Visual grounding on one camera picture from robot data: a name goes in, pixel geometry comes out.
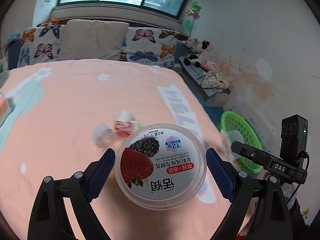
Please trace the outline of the right hand in grey glove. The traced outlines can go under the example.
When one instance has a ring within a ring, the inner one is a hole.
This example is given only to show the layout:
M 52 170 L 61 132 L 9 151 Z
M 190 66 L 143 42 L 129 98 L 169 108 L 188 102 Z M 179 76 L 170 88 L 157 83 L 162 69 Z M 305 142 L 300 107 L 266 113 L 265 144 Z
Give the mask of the right hand in grey glove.
M 287 208 L 290 210 L 294 206 L 297 197 L 296 187 L 293 184 L 283 183 L 281 185 L 281 190 L 283 192 L 285 202 L 287 203 Z

